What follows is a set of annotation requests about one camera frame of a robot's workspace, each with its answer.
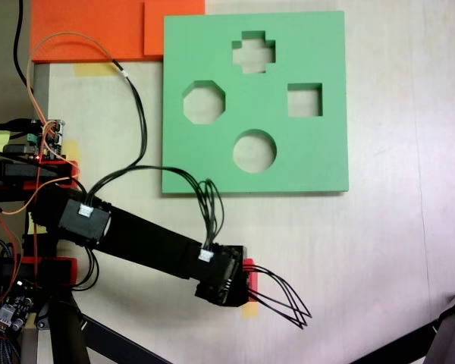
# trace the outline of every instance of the circular hole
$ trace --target circular hole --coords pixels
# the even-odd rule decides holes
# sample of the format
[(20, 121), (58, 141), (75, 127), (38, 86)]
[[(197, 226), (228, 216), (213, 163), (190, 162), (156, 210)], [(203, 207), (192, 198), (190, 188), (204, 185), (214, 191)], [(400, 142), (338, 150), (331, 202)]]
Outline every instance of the circular hole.
[(262, 130), (248, 130), (237, 138), (233, 158), (243, 171), (249, 173), (266, 171), (276, 158), (275, 141)]

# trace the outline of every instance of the white connector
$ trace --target white connector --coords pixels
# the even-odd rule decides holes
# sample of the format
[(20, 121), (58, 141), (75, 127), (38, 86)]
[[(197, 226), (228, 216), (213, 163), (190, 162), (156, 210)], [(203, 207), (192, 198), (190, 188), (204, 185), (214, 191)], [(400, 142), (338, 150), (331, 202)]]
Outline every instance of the white connector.
[(200, 250), (199, 259), (203, 260), (204, 262), (209, 263), (213, 256), (214, 256), (214, 253), (209, 250), (205, 250), (205, 249)]
[(84, 204), (79, 205), (79, 211), (77, 212), (79, 215), (82, 215), (86, 218), (90, 218), (91, 214), (93, 213), (94, 208), (91, 206), (86, 206)]

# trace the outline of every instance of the black metal frame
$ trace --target black metal frame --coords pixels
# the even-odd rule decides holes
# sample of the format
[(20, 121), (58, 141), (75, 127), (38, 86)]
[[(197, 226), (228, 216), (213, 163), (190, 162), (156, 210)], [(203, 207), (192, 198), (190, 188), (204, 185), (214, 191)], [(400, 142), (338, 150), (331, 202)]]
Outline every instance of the black metal frame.
[(455, 297), (438, 320), (377, 349), (352, 364), (455, 364)]
[(118, 364), (172, 364), (96, 320), (82, 315), (70, 290), (59, 290), (36, 320), (50, 330), (54, 364), (90, 364), (86, 348)]

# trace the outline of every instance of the octagonal hole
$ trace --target octagonal hole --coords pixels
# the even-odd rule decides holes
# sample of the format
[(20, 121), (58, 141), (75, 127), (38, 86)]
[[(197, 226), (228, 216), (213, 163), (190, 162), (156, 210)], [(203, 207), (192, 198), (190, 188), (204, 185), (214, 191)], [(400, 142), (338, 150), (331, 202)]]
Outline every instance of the octagonal hole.
[(260, 173), (271, 167), (276, 159), (276, 144), (263, 130), (248, 130), (242, 133), (234, 145), (233, 158), (236, 165), (249, 173)]
[(214, 81), (194, 81), (184, 92), (184, 115), (194, 124), (213, 124), (225, 109), (226, 94)]

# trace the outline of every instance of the square hole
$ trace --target square hole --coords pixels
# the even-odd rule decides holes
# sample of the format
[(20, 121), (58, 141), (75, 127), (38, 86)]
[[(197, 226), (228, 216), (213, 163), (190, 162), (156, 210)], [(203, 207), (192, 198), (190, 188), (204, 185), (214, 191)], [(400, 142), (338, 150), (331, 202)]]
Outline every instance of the square hole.
[(321, 83), (289, 83), (288, 84), (288, 116), (306, 118), (322, 116), (322, 84)]

